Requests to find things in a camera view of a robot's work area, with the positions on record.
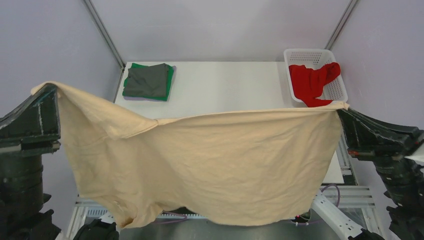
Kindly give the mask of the red t shirt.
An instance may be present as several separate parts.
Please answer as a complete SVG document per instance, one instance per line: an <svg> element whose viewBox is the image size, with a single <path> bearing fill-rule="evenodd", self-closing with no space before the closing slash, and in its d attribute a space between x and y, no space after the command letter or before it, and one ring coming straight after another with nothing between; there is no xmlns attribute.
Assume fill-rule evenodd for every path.
<svg viewBox="0 0 424 240"><path fill-rule="evenodd" d="M325 64L320 69L295 64L290 65L288 69L294 95L307 107L315 108L332 103L331 100L323 100L319 97L325 85L333 82L341 74L341 67L337 62Z"/></svg>

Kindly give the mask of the beige t shirt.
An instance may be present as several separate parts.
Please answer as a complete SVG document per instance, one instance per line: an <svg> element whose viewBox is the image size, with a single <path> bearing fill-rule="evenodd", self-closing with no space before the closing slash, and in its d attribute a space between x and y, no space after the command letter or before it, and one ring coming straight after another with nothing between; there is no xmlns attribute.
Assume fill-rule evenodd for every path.
<svg viewBox="0 0 424 240"><path fill-rule="evenodd" d="M185 207L222 225L261 226L307 212L342 134L320 107L150 119L56 82L61 143L81 197L139 228Z"/></svg>

